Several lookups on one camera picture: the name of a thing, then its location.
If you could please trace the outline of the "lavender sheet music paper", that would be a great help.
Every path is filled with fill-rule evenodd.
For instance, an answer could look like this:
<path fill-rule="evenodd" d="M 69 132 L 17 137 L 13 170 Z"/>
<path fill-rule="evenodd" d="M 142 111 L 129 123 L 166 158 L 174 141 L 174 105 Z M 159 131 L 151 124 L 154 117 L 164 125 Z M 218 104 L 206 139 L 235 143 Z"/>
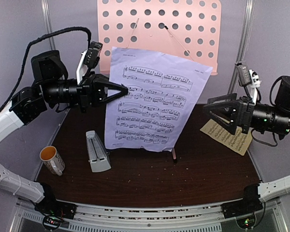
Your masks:
<path fill-rule="evenodd" d="M 110 81 L 128 88 L 107 104 L 107 149 L 171 151 L 213 68 L 149 50 L 113 47 Z"/>

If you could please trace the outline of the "pink music stand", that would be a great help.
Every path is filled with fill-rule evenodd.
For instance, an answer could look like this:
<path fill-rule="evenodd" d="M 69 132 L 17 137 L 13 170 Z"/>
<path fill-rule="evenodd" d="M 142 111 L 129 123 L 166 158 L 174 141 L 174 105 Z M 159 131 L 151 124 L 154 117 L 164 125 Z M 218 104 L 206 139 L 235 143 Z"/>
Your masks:
<path fill-rule="evenodd" d="M 113 47 L 162 52 L 211 66 L 218 73 L 218 0 L 100 0 L 100 72 L 110 75 Z"/>

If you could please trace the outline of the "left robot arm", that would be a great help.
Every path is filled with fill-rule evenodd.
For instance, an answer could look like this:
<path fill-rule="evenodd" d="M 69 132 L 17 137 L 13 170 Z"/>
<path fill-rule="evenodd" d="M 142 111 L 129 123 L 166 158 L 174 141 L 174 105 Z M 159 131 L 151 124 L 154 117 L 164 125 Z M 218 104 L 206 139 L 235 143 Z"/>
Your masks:
<path fill-rule="evenodd" d="M 94 72 L 100 60 L 102 44 L 88 40 L 77 77 L 70 79 L 60 59 L 59 51 L 51 50 L 31 59 L 34 81 L 23 89 L 14 87 L 7 100 L 0 107 L 0 142 L 15 130 L 29 124 L 48 108 L 58 109 L 62 103 L 68 108 L 98 107 L 128 94 L 124 85 L 110 82 Z M 41 206 L 48 214 L 60 210 L 49 185 L 31 182 L 9 172 L 0 164 L 0 189 L 11 192 Z"/>

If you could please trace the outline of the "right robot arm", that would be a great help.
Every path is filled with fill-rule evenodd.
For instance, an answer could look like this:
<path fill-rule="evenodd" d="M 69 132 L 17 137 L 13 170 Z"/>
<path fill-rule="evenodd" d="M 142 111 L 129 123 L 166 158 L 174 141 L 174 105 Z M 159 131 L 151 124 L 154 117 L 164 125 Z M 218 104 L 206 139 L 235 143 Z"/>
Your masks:
<path fill-rule="evenodd" d="M 268 131 L 282 140 L 290 134 L 290 76 L 281 76 L 276 82 L 280 86 L 270 105 L 253 103 L 248 97 L 237 98 L 234 93 L 209 99 L 203 112 L 230 134 L 235 134 L 240 127 L 244 134 Z M 257 205 L 257 201 L 264 203 L 290 193 L 290 175 L 272 182 L 248 186 L 244 193 L 238 209 L 246 214 Z"/>

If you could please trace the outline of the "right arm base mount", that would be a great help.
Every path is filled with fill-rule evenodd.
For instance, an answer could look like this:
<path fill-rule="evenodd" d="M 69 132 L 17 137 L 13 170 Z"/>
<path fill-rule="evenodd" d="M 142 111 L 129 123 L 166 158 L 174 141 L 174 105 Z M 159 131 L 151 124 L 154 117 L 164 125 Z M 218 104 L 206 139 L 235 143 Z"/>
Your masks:
<path fill-rule="evenodd" d="M 263 204 L 259 199 L 258 187 L 259 184 L 246 186 L 241 200 L 223 203 L 221 208 L 224 218 L 238 217 L 262 210 Z"/>

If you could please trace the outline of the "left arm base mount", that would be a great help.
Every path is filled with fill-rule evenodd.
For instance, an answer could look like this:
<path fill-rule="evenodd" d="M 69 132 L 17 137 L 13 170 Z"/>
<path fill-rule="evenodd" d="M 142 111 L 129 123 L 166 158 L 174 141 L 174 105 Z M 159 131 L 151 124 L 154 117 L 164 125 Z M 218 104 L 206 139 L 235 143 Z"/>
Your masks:
<path fill-rule="evenodd" d="M 41 183 L 41 185 L 44 198 L 39 203 L 34 203 L 35 210 L 58 218 L 74 219 L 77 206 L 73 203 L 58 201 L 48 184 Z"/>

